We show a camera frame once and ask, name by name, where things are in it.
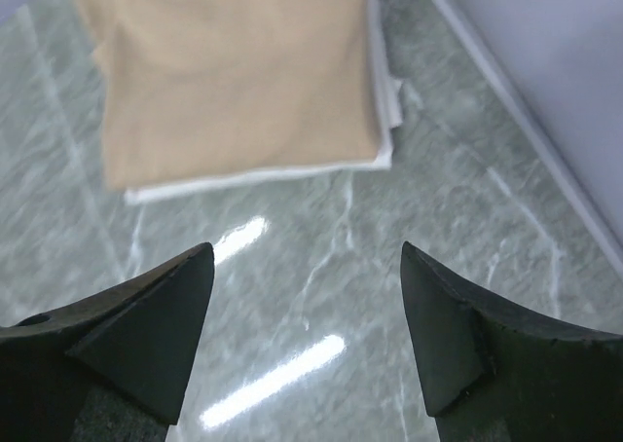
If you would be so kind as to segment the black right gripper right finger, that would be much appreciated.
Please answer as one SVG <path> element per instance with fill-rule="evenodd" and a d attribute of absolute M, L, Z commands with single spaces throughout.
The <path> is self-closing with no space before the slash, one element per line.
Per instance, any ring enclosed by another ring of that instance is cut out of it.
<path fill-rule="evenodd" d="M 402 248 L 405 315 L 443 441 L 618 441 L 622 339 L 537 313 Z"/>

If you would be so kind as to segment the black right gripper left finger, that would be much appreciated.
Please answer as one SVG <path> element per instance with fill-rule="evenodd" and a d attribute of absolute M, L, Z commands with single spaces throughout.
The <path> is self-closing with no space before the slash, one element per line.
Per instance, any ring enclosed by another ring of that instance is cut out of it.
<path fill-rule="evenodd" d="M 211 244 L 1 331 L 5 441 L 163 441 L 214 280 Z"/>

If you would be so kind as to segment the beige t shirt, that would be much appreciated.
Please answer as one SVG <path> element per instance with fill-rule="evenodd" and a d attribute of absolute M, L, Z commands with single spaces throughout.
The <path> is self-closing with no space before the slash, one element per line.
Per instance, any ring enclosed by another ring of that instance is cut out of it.
<path fill-rule="evenodd" d="M 367 0 L 74 0 L 114 190 L 373 160 Z"/>

